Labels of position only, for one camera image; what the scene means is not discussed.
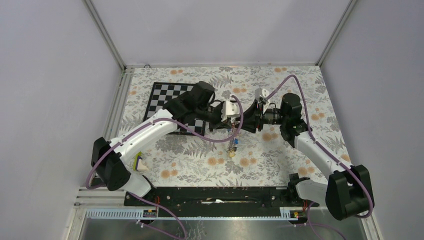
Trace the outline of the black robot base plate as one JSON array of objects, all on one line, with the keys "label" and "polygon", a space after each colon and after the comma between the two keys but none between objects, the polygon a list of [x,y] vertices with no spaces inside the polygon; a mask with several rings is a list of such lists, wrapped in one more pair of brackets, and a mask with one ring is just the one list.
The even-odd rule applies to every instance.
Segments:
[{"label": "black robot base plate", "polygon": [[159,204],[175,214],[177,209],[228,206],[231,209],[283,208],[295,216],[306,215],[309,200],[300,199],[288,187],[155,187],[143,199]]}]

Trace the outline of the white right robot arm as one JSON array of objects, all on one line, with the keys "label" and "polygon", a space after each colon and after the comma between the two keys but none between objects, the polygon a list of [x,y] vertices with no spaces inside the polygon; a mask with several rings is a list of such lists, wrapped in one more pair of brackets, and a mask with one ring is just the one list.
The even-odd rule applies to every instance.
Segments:
[{"label": "white right robot arm", "polygon": [[375,207],[368,169],[335,156],[318,142],[308,121],[302,117],[302,110],[301,98],[297,94],[286,93],[279,108],[270,108],[260,96],[242,112],[242,129],[256,133],[264,125],[278,125],[282,138],[311,160],[326,178],[326,184],[308,177],[291,180],[288,185],[292,189],[286,193],[291,205],[299,206],[309,200],[327,207],[339,221],[349,217],[368,217]]}]

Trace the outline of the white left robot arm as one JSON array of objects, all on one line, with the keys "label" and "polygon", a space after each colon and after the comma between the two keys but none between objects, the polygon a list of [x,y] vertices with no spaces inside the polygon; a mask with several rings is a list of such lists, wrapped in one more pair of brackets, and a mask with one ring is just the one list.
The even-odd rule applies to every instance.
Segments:
[{"label": "white left robot arm", "polygon": [[86,188],[88,190],[97,188],[91,185],[93,175],[97,174],[102,181],[102,186],[109,191],[124,190],[134,195],[142,205],[152,204],[155,200],[152,184],[144,176],[133,175],[126,164],[133,160],[136,153],[154,144],[162,136],[178,128],[190,132],[191,129],[186,125],[194,119],[219,126],[239,118],[237,130],[231,136],[222,139],[222,142],[236,137],[244,121],[240,100],[233,95],[234,102],[226,100],[213,107],[210,99],[214,95],[214,87],[200,81],[194,84],[191,90],[168,100],[152,117],[127,133],[109,141],[104,137],[98,138],[93,144],[92,169],[85,181]]}]

